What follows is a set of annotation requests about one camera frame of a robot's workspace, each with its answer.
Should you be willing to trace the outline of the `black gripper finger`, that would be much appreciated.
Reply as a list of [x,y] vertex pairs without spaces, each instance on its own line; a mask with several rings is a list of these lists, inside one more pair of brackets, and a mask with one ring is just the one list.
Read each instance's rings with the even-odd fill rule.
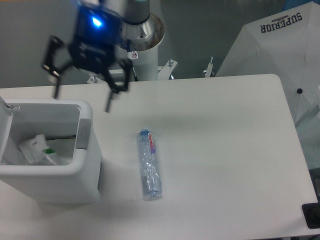
[[53,98],[59,97],[60,86],[62,84],[62,75],[65,71],[71,68],[74,65],[74,61],[69,59],[61,66],[55,66],[55,57],[56,53],[62,49],[66,49],[67,45],[57,36],[51,36],[49,38],[46,50],[44,52],[43,61],[41,67],[45,70],[50,76],[56,79],[55,89],[53,92]]
[[131,59],[119,59],[116,61],[117,64],[122,68],[124,71],[124,80],[122,85],[117,85],[116,82],[113,80],[110,72],[108,69],[106,69],[102,76],[104,77],[104,81],[108,84],[110,88],[109,97],[107,99],[105,112],[109,113],[111,108],[111,103],[113,100],[113,95],[119,94],[120,92],[127,92],[129,88],[129,82],[132,72],[132,60]]

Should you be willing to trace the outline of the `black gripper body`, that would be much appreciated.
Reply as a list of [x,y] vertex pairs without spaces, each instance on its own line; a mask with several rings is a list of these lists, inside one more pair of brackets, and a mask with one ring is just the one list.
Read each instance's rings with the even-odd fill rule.
[[79,1],[72,41],[68,52],[78,69],[105,73],[116,61],[122,18],[106,1]]

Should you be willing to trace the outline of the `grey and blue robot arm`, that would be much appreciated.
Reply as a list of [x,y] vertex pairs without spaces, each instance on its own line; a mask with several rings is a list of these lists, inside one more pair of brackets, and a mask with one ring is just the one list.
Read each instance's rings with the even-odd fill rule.
[[158,79],[159,45],[165,36],[162,20],[148,0],[80,0],[70,42],[51,36],[42,68],[55,78],[57,99],[61,78],[69,68],[100,75],[113,96],[127,92],[131,80]]

